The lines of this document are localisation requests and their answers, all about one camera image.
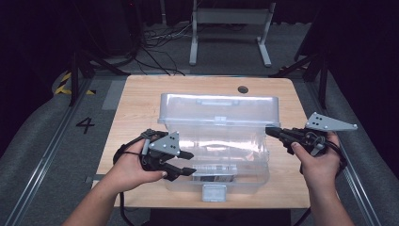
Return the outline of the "white metal stand frame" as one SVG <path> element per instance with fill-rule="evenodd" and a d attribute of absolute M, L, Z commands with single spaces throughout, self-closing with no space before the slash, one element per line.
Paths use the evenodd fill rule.
<path fill-rule="evenodd" d="M 257 45 L 266 68 L 272 66 L 266 48 L 266 38 L 275 12 L 276 3 L 271 2 L 268 9 L 241 9 L 241 8 L 198 8 L 198 0 L 193 0 L 191 25 L 192 40 L 189 64 L 197 64 L 199 37 L 198 24 L 261 24 L 263 33 L 256 39 Z"/>

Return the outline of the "black tripod stand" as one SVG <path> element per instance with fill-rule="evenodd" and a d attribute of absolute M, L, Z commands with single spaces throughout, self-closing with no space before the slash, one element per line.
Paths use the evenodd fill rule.
<path fill-rule="evenodd" d="M 72 54 L 71 59 L 71 80 L 72 80 L 72 97 L 70 100 L 70 106 L 74 106 L 79 97 L 79 73 L 84 78 L 92 78 L 95 74 L 94 67 L 90 64 L 91 61 L 98 63 L 101 67 L 116 74 L 116 75 L 128 75 L 116 66 L 106 62 L 98 56 L 95 56 L 89 51 L 78 50 Z"/>
<path fill-rule="evenodd" d="M 327 92 L 327 74 L 328 74 L 328 61 L 327 57 L 322 54 L 315 54 L 306 56 L 291 66 L 281 69 L 275 74 L 271 75 L 271 78 L 282 78 L 286 77 L 289 73 L 294 72 L 302 66 L 307 66 L 307 69 L 302 75 L 302 79 L 305 82 L 312 82 L 317 76 L 319 78 L 319 89 L 318 89 L 318 102 L 323 109 L 327 108 L 326 105 L 326 92 Z"/>

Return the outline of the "person's left hand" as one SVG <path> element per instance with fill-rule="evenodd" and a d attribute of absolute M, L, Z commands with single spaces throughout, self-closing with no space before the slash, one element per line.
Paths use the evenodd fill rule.
<path fill-rule="evenodd" d="M 107 182 L 114 191 L 123 192 L 165 178 L 168 174 L 163 170 L 145 171 L 142 169 L 139 154 L 143 146 L 143 140 L 129 146 L 105 175 L 103 182 Z"/>

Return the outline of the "yellow black hazard tape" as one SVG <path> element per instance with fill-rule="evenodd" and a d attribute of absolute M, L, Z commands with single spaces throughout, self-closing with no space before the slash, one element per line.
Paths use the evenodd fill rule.
<path fill-rule="evenodd" d="M 72 91 L 66 88 L 66 85 L 71 77 L 72 77 L 71 73 L 66 73 L 62 76 L 61 81 L 55 90 L 55 94 L 62 93 L 62 94 L 72 95 Z"/>

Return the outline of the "clear plastic storage box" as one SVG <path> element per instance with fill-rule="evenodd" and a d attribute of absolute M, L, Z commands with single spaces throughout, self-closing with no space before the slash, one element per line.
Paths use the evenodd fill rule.
<path fill-rule="evenodd" d="M 267 183 L 265 129 L 280 126 L 277 97 L 164 93 L 158 122 L 178 132 L 181 149 L 194 155 L 169 161 L 196 172 L 167 182 L 167 189 L 253 194 Z"/>

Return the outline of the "metal floor rail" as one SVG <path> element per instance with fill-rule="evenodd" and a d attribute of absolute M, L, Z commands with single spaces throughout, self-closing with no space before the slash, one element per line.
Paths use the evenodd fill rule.
<path fill-rule="evenodd" d="M 72 121 L 72 117 L 78 109 L 78 106 L 83 101 L 86 91 L 91 85 L 89 79 L 84 79 L 82 84 L 77 87 L 77 90 L 72 92 L 71 105 L 67 107 L 66 112 L 61 118 L 61 122 L 56 128 L 54 135 L 52 136 L 49 144 L 46 147 L 45 152 L 40 158 L 39 163 L 34 168 L 29 180 L 22 192 L 19 200 L 14 205 L 10 215 L 7 218 L 4 226 L 20 226 L 21 221 L 29 208 L 33 198 L 35 197 L 40 185 L 50 168 L 56 153 L 59 149 L 62 139 L 65 136 L 67 127 Z"/>
<path fill-rule="evenodd" d="M 322 107 L 318 97 L 318 88 L 315 87 L 313 83 L 306 85 L 310 96 L 316 105 L 316 112 L 322 113 L 322 115 L 328 115 L 328 111 Z M 351 194 L 356 201 L 357 208 L 361 212 L 362 220 L 364 222 L 363 226 L 381 226 L 380 220 L 373 208 L 370 199 L 364 190 L 363 184 L 357 174 L 344 145 L 341 144 L 343 150 L 343 156 L 347 159 L 347 167 L 343 170 L 342 175 L 345 178 L 347 186 L 351 190 Z"/>

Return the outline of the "person's right hand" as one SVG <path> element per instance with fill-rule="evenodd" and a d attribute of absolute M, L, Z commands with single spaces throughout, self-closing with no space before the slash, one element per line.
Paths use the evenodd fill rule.
<path fill-rule="evenodd" d="M 335 178 L 340 166 L 340 156 L 331 148 L 319 156 L 310 155 L 298 142 L 291 147 L 302 164 L 302 173 L 309 190 L 335 189 Z"/>

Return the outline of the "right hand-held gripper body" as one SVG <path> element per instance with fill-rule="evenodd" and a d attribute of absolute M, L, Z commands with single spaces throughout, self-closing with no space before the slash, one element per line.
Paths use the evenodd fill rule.
<path fill-rule="evenodd" d="M 314 112 L 300 130 L 299 137 L 294 139 L 311 155 L 324 154 L 327 150 L 327 132 L 354 131 L 358 126 L 353 123 L 339 121 Z"/>

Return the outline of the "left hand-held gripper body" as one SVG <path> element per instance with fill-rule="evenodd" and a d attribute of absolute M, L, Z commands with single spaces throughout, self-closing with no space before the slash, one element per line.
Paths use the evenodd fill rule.
<path fill-rule="evenodd" d="M 145 140 L 140 154 L 140 163 L 146 171 L 162 170 L 169 159 L 179 155 L 179 133 L 148 129 L 140 135 Z"/>

